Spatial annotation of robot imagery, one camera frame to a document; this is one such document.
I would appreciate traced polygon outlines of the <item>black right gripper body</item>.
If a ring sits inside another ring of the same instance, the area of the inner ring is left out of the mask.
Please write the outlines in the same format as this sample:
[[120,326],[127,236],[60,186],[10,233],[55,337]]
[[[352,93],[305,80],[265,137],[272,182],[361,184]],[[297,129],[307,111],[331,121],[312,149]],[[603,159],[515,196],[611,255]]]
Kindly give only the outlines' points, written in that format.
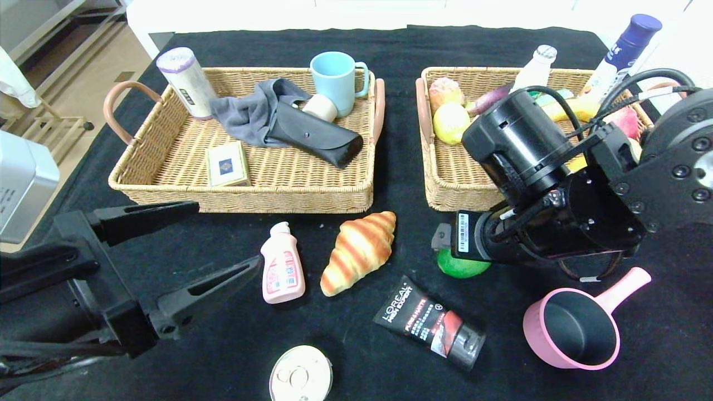
[[492,212],[460,210],[454,214],[451,233],[451,254],[467,261],[492,261],[488,251],[486,223]]

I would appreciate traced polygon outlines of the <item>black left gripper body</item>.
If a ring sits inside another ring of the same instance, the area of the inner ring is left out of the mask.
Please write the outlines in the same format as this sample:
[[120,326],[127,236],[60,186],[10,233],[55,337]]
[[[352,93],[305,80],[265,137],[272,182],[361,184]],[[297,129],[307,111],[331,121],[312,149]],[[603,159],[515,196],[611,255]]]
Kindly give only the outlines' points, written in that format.
[[58,215],[41,243],[2,254],[3,356],[135,355],[157,342],[86,213]]

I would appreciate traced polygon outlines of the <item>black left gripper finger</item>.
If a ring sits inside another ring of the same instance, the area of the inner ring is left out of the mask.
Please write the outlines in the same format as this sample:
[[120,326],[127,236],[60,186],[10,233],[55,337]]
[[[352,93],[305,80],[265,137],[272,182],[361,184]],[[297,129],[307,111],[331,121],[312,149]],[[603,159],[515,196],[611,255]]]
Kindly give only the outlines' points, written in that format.
[[161,295],[149,312],[156,335],[180,339],[234,297],[261,269],[262,256],[253,256]]
[[97,238],[112,247],[198,213],[199,203],[181,201],[96,209],[86,219]]

